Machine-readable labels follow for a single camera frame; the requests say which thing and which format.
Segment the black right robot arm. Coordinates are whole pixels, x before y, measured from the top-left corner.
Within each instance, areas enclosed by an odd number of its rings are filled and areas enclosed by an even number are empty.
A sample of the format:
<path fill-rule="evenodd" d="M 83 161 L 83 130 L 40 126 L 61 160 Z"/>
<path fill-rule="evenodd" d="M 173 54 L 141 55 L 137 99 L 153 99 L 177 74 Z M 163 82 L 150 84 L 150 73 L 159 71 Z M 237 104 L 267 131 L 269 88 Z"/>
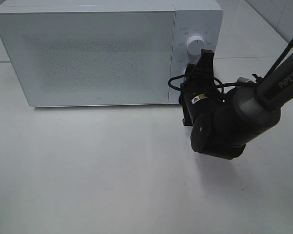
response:
<path fill-rule="evenodd" d="M 293 53 L 266 78 L 240 78 L 227 93 L 215 84 L 213 57 L 213 51 L 202 50 L 198 62 L 187 65 L 179 97 L 183 124 L 192 128 L 193 151 L 231 160 L 275 126 L 281 107 L 293 98 Z"/>

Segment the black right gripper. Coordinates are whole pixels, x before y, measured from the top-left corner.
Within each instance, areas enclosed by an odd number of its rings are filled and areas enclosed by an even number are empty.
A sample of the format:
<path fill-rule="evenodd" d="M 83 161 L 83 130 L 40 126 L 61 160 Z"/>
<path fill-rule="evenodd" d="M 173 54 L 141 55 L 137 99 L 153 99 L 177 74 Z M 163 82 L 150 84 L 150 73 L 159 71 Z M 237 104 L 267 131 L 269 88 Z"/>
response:
<path fill-rule="evenodd" d="M 184 81 L 180 84 L 179 97 L 185 126 L 192 127 L 198 115 L 213 112 L 224 103 L 224 88 L 216 87 L 222 82 L 214 77 L 213 59 L 212 50 L 202 49 L 197 64 L 187 64 L 189 74 L 185 74 Z"/>

